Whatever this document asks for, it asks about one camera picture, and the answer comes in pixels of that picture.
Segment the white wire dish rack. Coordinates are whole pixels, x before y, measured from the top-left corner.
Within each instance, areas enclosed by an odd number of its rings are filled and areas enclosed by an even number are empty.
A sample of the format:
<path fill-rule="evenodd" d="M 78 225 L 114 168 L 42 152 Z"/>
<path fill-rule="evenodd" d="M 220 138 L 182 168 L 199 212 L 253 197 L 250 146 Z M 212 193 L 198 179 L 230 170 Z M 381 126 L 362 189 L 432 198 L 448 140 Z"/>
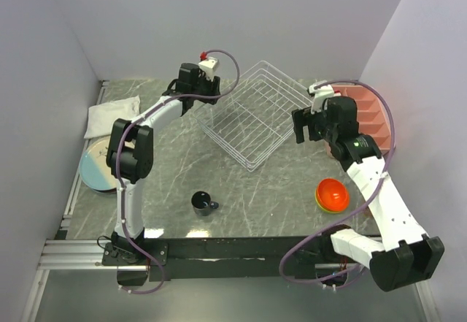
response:
<path fill-rule="evenodd" d="M 306 88 L 266 61 L 244 72 L 215 105 L 194 112 L 203 130 L 247 171 L 256 170 L 293 135 L 291 112 L 312 104 Z"/>

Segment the dark blue mug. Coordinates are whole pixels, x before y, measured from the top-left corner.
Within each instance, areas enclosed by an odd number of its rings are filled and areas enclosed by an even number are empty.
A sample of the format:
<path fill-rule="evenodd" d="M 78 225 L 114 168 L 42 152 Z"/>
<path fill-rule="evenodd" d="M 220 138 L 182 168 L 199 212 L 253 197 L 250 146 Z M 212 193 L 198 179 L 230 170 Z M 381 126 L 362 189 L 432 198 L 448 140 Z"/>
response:
<path fill-rule="evenodd" d="M 208 216 L 219 208 L 219 203 L 214 202 L 211 196 L 205 191 L 197 191 L 192 195 L 191 204 L 193 211 L 198 216 Z"/>

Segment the cream and blue plate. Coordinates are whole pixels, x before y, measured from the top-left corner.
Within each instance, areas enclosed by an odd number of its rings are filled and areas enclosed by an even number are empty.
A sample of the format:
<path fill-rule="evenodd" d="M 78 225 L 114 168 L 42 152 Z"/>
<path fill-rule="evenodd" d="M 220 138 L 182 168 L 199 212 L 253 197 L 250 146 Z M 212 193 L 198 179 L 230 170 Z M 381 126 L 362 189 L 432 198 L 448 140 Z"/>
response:
<path fill-rule="evenodd" d="M 91 143 L 82 154 L 79 165 L 81 180 L 89 188 L 106 190 L 116 188 L 115 177 L 107 166 L 109 137 L 103 137 Z"/>

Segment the pink printed mug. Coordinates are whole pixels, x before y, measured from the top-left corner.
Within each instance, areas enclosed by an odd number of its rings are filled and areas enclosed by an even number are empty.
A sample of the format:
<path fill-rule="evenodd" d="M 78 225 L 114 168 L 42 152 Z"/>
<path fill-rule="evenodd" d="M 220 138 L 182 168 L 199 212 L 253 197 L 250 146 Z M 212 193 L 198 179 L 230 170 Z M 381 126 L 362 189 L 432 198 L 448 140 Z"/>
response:
<path fill-rule="evenodd" d="M 337 159 L 339 156 L 339 148 L 335 144 L 325 142 L 325 149 L 330 158 Z"/>

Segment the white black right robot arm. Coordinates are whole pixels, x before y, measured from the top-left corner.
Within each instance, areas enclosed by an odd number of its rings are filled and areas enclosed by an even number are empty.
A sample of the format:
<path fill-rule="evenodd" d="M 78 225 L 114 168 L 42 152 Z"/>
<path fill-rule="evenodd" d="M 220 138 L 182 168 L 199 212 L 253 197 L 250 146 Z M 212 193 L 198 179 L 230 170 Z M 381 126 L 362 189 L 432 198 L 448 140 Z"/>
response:
<path fill-rule="evenodd" d="M 360 133 L 355 100 L 327 98 L 320 110 L 307 107 L 293 110 L 291 116 L 298 143 L 304 142 L 308 131 L 310 140 L 329 144 L 333 157 L 365 199 L 354 212 L 370 209 L 381 240 L 358 234 L 338 221 L 303 239 L 279 265 L 283 267 L 297 250 L 316 242 L 324 260 L 336 262 L 346 256 L 369 269 L 385 292 L 430 279 L 444 254 L 444 244 L 427 234 L 401 198 L 387 172 L 391 155 L 382 155 L 373 137 Z"/>

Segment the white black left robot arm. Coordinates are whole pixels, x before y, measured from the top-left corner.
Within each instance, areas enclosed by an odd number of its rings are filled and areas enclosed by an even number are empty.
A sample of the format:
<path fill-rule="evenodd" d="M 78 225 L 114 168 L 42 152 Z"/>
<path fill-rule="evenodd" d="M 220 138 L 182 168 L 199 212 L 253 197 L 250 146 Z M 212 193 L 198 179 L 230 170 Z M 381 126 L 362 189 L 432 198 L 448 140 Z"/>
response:
<path fill-rule="evenodd" d="M 155 258 L 144 246 L 142 220 L 143 181 L 154 162 L 154 137 L 173 120 L 182 117 L 194 101 L 215 104 L 220 96 L 220 78 L 215 74 L 219 61 L 214 57 L 198 64 L 183 63 L 178 78 L 169 83 L 159 100 L 126 120 L 118 118 L 112 126 L 106 164 L 117 182 L 117 222 L 110 241 L 111 254 L 136 265 L 144 258 Z"/>

